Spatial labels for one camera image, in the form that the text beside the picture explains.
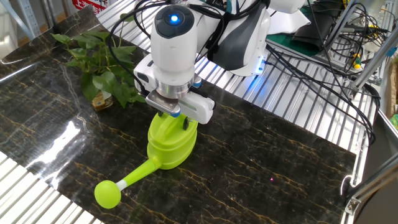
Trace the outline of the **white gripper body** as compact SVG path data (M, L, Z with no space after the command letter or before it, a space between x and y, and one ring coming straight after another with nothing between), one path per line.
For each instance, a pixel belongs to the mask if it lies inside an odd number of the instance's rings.
M208 123L213 116L215 102L198 93L201 78L194 75L186 84L170 86L156 79L155 72L158 70L151 54L142 59L134 69L138 78L135 81L136 88L145 91L143 97L146 103L174 118L185 115L200 124Z

